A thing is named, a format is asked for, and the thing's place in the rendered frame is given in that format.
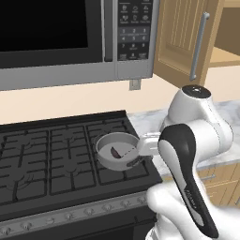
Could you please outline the wooden drawer front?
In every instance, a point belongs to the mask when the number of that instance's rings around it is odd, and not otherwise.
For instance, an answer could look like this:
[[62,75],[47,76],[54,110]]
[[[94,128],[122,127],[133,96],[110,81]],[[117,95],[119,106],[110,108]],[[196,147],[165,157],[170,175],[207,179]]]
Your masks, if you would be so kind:
[[210,202],[214,205],[227,205],[230,201],[233,191],[237,186],[237,181],[222,183],[214,186],[208,186],[206,193]]
[[203,181],[206,186],[213,186],[220,183],[238,180],[240,178],[240,163],[215,165],[198,171],[200,178],[215,174],[216,177]]

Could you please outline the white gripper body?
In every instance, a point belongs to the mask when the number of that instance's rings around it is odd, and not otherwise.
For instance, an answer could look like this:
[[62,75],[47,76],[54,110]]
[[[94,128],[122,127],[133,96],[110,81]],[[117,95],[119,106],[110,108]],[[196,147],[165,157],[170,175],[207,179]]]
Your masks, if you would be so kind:
[[140,156],[157,156],[159,132],[150,132],[143,134],[137,144],[137,150]]

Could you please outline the wooden wall cabinet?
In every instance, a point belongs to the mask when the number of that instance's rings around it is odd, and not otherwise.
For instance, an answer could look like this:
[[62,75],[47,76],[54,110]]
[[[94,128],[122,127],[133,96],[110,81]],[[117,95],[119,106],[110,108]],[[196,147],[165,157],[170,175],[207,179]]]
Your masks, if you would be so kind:
[[240,0],[225,0],[210,68],[240,66]]

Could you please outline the wooden cabinet door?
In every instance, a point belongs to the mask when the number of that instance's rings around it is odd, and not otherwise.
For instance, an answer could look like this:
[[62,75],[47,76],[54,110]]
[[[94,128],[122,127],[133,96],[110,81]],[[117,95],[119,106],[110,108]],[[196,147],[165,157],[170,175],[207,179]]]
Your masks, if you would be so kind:
[[[154,73],[181,88],[204,85],[225,0],[160,0]],[[202,38],[196,79],[189,80],[204,12],[210,14]]]

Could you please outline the dark ladle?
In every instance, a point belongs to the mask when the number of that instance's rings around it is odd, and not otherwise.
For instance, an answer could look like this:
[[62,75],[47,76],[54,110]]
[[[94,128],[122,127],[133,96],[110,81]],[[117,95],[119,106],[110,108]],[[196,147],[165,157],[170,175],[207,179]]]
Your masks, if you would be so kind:
[[112,146],[111,147],[111,155],[115,159],[131,160],[131,159],[136,158],[138,156],[138,153],[135,148],[131,148],[131,149],[127,150],[125,153],[121,153]]

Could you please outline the black microwave door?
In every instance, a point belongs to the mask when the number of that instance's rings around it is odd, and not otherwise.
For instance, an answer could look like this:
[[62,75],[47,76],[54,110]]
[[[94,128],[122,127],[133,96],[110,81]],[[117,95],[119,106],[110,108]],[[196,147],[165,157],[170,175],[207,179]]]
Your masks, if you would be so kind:
[[116,4],[106,62],[104,0],[0,0],[0,91],[114,81]]

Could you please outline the silver microwave oven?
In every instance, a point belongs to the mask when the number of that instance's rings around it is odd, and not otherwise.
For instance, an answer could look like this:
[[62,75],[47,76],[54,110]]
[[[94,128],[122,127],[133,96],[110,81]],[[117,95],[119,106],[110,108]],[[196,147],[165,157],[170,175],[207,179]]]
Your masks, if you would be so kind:
[[117,0],[116,79],[153,75],[160,0]]

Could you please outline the black gas hob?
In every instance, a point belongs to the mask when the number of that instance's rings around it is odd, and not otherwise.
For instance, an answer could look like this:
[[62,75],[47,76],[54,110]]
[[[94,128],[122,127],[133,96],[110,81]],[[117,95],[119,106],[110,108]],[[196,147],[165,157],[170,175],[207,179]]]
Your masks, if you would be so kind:
[[145,240],[157,219],[137,199],[160,182],[157,169],[145,160],[114,172],[96,150],[99,137],[134,131],[123,111],[0,125],[0,240]]

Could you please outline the grey metal pot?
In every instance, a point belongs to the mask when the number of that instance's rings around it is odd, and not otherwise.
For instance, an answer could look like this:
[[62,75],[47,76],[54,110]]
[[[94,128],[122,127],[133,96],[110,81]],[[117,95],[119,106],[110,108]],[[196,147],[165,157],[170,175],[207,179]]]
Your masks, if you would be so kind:
[[[103,135],[96,141],[97,159],[105,168],[118,172],[132,169],[145,160],[152,160],[153,156],[139,155],[137,150],[138,141],[139,138],[125,132],[112,132]],[[115,159],[111,155],[112,146],[121,153],[125,153],[131,148],[135,148],[138,156],[131,160]]]

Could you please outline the grey wall socket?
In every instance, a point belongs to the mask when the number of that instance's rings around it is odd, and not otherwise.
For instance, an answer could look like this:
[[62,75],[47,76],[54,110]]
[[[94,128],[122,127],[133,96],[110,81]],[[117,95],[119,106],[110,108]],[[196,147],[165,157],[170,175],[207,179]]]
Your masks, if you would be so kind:
[[141,80],[141,79],[138,79],[138,80],[130,80],[130,81],[129,81],[129,90],[130,90],[130,91],[140,90],[140,89],[141,89],[141,83],[142,83],[142,80]]

